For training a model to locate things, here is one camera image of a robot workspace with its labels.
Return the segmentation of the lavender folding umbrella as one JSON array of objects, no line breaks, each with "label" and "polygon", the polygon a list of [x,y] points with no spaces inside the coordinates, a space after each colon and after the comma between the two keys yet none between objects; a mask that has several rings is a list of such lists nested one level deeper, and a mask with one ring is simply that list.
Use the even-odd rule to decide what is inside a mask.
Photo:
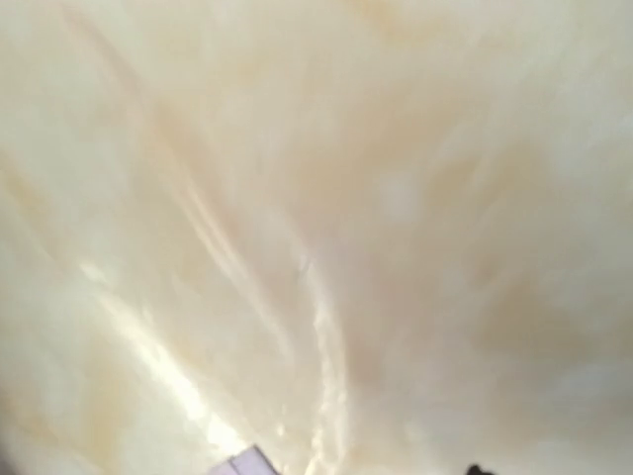
[{"label": "lavender folding umbrella", "polygon": [[213,467],[208,475],[278,475],[257,445],[241,451]]}]

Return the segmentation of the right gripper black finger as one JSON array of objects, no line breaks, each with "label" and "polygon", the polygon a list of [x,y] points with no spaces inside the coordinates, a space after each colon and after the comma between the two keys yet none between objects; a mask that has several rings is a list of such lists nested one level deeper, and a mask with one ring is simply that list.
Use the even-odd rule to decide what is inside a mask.
[{"label": "right gripper black finger", "polygon": [[471,465],[467,470],[467,475],[490,475],[490,473],[482,469],[479,465]]}]

